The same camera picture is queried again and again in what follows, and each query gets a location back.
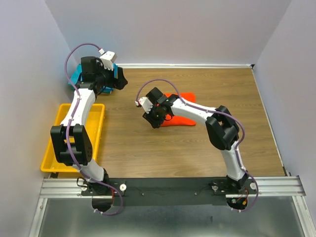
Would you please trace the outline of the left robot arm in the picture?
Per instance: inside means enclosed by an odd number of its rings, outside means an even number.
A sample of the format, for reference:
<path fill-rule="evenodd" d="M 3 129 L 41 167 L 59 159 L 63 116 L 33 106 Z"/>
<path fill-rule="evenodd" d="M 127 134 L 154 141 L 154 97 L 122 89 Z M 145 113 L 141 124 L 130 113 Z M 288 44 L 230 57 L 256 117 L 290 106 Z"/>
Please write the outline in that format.
<path fill-rule="evenodd" d="M 105 53 L 100 57 L 81 58 L 81 73 L 74 88 L 71 106 L 59 125 L 50 130 L 54 153 L 58 163 L 75 168 L 93 190 L 104 195 L 113 187 L 105 169 L 93 159 L 93 146 L 85 128 L 88 114 L 96 98 L 105 87 L 122 90 L 128 81 L 122 68 L 115 64 L 116 56 Z"/>

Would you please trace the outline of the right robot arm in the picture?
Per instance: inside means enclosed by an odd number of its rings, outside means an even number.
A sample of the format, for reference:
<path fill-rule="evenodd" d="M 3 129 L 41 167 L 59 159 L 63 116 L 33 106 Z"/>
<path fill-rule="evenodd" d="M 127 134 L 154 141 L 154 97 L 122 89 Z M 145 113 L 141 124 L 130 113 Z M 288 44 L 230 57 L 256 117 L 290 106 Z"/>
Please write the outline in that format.
<path fill-rule="evenodd" d="M 168 115 L 184 117 L 205 125 L 210 143 L 221 151 L 224 159 L 227 171 L 226 187 L 234 194 L 245 188 L 249 175 L 238 148 L 239 127 L 226 107 L 201 106 L 176 94 L 167 97 L 156 87 L 145 97 L 137 99 L 135 104 L 144 109 L 143 118 L 152 128 L 161 127 Z"/>

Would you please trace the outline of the orange t shirt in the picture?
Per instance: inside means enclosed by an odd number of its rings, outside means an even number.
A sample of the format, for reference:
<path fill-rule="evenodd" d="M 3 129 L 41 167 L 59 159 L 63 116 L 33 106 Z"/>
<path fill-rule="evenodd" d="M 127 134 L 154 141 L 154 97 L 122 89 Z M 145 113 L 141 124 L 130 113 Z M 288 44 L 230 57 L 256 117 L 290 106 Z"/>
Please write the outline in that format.
<path fill-rule="evenodd" d="M 196 102 L 196 96 L 193 92 L 181 92 L 181 97 L 190 102 Z M 196 122 L 181 116 L 171 116 L 166 115 L 164 122 L 161 127 L 169 127 L 169 126 L 195 126 Z"/>

